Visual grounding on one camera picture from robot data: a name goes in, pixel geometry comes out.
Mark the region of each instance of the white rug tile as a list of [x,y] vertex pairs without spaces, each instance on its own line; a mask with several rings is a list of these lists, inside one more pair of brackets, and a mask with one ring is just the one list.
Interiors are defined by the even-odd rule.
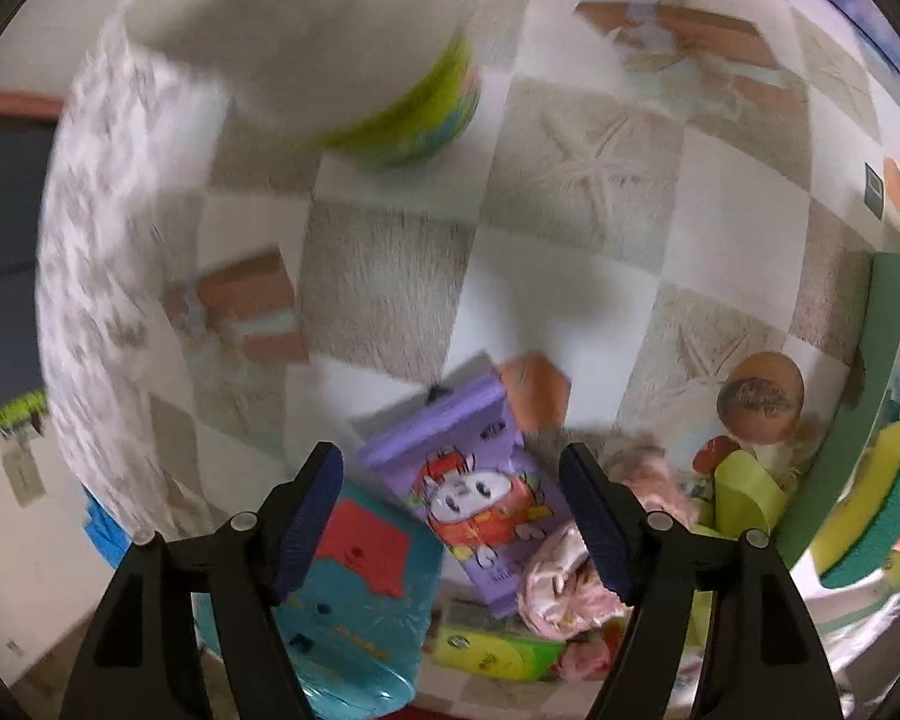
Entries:
[[317,175],[317,197],[475,223],[480,218],[509,84],[508,73],[481,71],[480,105],[470,126],[420,165],[373,170],[327,154]]
[[823,354],[796,336],[787,336],[783,353],[793,360],[803,374],[803,414],[813,413],[831,420],[850,373],[850,366]]
[[466,671],[434,665],[429,658],[420,664],[420,674],[416,679],[416,692],[428,696],[456,701],[463,696],[463,688],[470,682]]
[[663,277],[786,332],[809,203],[775,170],[687,129]]
[[194,413],[194,385],[180,340],[156,300],[141,303],[146,318],[146,391],[187,413]]
[[562,683],[557,692],[543,702],[540,712],[552,717],[587,717],[602,687],[598,680]]
[[791,6],[783,0],[687,0],[691,7],[755,23],[781,65],[803,76],[803,50]]
[[578,250],[477,232],[447,370],[542,351],[571,380],[569,427],[610,426],[650,321],[658,279]]
[[227,514],[256,512],[266,495],[295,471],[197,420],[197,456],[203,496]]
[[197,265],[210,271],[277,245],[296,285],[309,213],[309,199],[301,196],[212,194],[200,220]]
[[849,224],[874,248],[883,223],[864,204],[865,164],[883,175],[883,148],[815,87],[809,88],[813,159],[810,194]]
[[585,0],[530,0],[517,74],[636,101],[638,90],[624,69],[621,52],[610,37],[574,14],[581,1]]
[[367,480],[355,460],[364,442],[355,423],[421,391],[420,386],[322,355],[311,357],[309,365],[290,365],[284,424],[288,465],[300,466],[317,442],[333,442],[343,452],[347,475]]
[[869,77],[871,98],[874,99],[877,123],[880,125],[880,140],[886,156],[892,157],[900,168],[900,106],[877,83],[873,76]]
[[856,28],[852,21],[830,0],[788,0],[794,8],[807,16],[815,25],[833,38],[860,64],[864,57],[860,52]]

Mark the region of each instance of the purple box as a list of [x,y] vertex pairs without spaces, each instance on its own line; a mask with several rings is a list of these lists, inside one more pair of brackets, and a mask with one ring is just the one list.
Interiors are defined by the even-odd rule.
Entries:
[[522,446],[504,386],[491,372],[358,453],[461,562],[497,617],[516,612],[524,565],[570,519],[559,488]]

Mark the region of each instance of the toy pile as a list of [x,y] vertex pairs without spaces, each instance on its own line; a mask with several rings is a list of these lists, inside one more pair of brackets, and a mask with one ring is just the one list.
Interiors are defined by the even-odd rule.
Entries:
[[[426,406],[358,453],[456,557],[485,604],[444,608],[437,664],[511,680],[602,679],[610,670],[629,608],[600,582],[545,471],[556,458],[539,463],[524,445],[524,432],[562,424],[569,391],[543,355],[524,355],[435,389]],[[696,523],[663,450],[631,448],[605,458],[605,467],[645,508]]]

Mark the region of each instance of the green sponge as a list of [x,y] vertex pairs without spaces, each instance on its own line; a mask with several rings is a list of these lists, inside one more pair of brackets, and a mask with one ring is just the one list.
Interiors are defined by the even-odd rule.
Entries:
[[880,511],[840,560],[820,576],[820,584],[838,589],[860,581],[883,565],[900,538],[900,471]]

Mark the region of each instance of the orange tile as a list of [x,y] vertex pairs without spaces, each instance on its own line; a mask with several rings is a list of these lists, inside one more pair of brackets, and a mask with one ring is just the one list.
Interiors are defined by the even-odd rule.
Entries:
[[525,432],[562,425],[570,400],[570,380],[540,352],[507,360],[499,368],[517,426]]

